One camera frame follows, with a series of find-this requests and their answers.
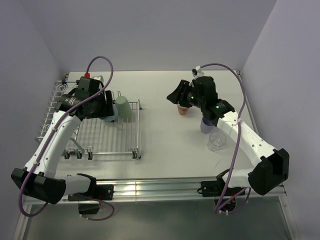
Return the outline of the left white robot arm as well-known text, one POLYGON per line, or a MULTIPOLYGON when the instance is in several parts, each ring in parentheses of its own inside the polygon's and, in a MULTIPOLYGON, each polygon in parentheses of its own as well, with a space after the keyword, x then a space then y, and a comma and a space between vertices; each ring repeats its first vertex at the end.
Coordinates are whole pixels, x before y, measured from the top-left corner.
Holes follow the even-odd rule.
POLYGON ((76 84, 58 99, 50 128, 34 155, 22 169, 12 171, 11 179, 21 194, 50 204, 78 193, 86 200, 96 197, 97 180, 93 176, 78 173, 62 179, 55 177, 65 147, 81 122, 114 114, 112 93, 102 90, 100 80, 82 76, 76 84))

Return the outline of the blue cup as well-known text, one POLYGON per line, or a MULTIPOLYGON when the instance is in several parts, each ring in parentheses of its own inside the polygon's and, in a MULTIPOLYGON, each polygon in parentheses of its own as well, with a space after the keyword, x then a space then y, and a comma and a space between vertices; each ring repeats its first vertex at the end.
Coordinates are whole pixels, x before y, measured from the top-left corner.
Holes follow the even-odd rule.
POLYGON ((106 116, 106 117, 101 117, 100 119, 102 121, 105 121, 105 122, 110 122, 111 120, 115 120, 118 118, 119 116, 119 111, 117 109, 117 107, 115 105, 112 106, 113 107, 113 115, 111 116, 106 116))

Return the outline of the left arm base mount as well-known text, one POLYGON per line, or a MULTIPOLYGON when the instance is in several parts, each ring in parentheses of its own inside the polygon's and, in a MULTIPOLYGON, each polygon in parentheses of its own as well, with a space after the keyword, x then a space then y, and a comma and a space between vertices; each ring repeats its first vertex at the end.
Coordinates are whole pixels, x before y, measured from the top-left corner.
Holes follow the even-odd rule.
POLYGON ((97 185, 91 193, 75 193, 67 196, 67 200, 70 202, 82 202, 82 201, 94 201, 96 203, 78 204, 78 212, 81 215, 96 215, 103 207, 109 206, 112 216, 115 212, 115 207, 108 201, 113 199, 114 186, 112 184, 97 185))

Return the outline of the light green cup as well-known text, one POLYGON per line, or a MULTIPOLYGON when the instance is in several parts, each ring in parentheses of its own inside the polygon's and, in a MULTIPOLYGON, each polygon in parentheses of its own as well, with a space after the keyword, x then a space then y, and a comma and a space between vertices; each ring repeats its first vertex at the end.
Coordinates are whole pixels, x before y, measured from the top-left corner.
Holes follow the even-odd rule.
POLYGON ((115 99, 115 106, 118 110, 119 117, 130 118, 132 116, 132 109, 130 103, 125 96, 118 96, 115 99))

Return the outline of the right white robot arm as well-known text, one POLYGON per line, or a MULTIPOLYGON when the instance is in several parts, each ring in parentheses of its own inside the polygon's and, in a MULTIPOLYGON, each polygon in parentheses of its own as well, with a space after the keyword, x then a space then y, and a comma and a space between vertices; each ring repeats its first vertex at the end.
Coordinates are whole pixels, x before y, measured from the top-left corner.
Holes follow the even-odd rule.
POLYGON ((181 80, 166 98, 184 108, 199 108, 203 117, 234 140, 250 160, 252 168, 227 169, 216 177, 218 195, 227 195, 233 188, 251 188, 264 196, 288 179, 289 153, 265 142, 243 122, 234 107, 218 97, 212 77, 181 80))

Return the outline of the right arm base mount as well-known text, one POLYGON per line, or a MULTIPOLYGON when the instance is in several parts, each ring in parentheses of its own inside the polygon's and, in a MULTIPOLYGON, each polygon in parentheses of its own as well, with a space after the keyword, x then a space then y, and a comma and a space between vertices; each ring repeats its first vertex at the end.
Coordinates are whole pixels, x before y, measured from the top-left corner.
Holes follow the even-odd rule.
MULTIPOLYGON (((225 187, 225 182, 222 179, 202 181, 200 183, 200 188, 197 189, 197 193, 202 195, 203 197, 220 197, 224 187, 225 187)), ((241 187, 233 187, 233 188, 228 187, 225 191, 224 196, 232 197, 242 190, 243 188, 241 187)))

